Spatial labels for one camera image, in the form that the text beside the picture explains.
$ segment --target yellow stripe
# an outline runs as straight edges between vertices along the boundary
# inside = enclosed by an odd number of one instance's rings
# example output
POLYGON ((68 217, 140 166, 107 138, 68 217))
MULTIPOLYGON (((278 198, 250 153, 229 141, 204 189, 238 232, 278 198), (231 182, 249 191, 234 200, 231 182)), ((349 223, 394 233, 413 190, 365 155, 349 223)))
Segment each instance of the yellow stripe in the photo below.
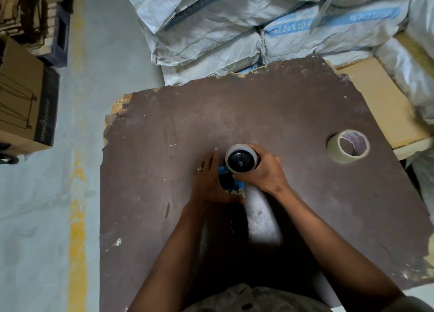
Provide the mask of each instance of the yellow stripe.
POLYGON ((74 199, 69 207, 68 312, 85 312, 87 300, 86 206, 74 199))

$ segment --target right hand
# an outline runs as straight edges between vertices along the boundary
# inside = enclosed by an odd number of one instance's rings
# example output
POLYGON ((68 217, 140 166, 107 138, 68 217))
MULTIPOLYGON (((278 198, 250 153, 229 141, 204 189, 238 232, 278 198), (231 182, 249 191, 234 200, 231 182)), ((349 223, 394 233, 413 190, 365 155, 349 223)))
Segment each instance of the right hand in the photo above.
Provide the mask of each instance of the right hand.
POLYGON ((249 144, 249 146, 261 157, 259 166, 246 173, 234 174, 233 177, 241 182, 253 184, 273 196, 285 189, 292 191, 280 165, 280 158, 260 145, 249 144))

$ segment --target forearm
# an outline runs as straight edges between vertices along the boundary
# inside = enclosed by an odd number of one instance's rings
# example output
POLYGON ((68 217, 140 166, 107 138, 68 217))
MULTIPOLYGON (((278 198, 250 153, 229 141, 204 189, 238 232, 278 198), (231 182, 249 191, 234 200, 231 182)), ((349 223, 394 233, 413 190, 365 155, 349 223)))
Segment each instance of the forearm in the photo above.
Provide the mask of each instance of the forearm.
POLYGON ((175 230, 155 261, 129 311, 181 310, 184 288, 204 213, 204 208, 198 208, 191 203, 184 207, 175 230))
POLYGON ((311 250, 347 311, 375 311, 402 295, 377 266, 346 242, 290 188, 274 194, 311 250))

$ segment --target packing tape roll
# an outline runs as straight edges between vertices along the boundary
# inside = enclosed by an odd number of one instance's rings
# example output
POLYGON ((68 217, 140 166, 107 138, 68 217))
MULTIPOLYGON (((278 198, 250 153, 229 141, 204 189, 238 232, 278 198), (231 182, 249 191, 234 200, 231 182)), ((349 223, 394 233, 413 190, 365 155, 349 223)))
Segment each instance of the packing tape roll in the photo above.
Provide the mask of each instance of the packing tape roll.
POLYGON ((350 163, 359 159, 363 159, 368 155, 370 150, 369 141, 360 131, 347 129, 334 135, 327 142, 327 150, 334 161, 340 163, 350 163), (345 152, 341 145, 341 140, 344 139, 351 143, 353 147, 352 153, 345 152))

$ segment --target left hand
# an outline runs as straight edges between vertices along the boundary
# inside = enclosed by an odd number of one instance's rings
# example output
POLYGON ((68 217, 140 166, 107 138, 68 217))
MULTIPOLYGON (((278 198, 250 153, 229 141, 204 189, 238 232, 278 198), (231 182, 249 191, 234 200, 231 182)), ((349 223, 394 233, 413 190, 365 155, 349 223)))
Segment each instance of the left hand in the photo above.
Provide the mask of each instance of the left hand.
POLYGON ((203 170, 196 173, 189 203, 207 208, 212 203, 243 202, 242 196, 227 193, 221 187, 218 178, 219 163, 218 149, 215 148, 210 156, 198 164, 198 168, 203 170))

